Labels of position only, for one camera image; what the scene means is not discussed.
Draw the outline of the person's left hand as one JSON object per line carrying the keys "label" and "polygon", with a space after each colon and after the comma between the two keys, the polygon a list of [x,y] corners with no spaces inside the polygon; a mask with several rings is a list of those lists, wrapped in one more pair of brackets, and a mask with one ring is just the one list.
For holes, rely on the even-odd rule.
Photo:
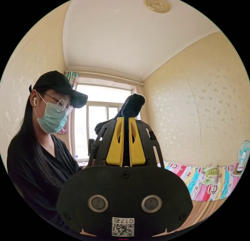
{"label": "person's left hand", "polygon": [[82,169],[85,169],[85,168],[88,168],[88,167],[95,166],[95,162],[96,162],[96,160],[95,160],[95,159],[93,159],[93,160],[92,160],[92,162],[91,162],[91,164],[88,162],[88,165],[83,166],[83,167],[82,167]]}

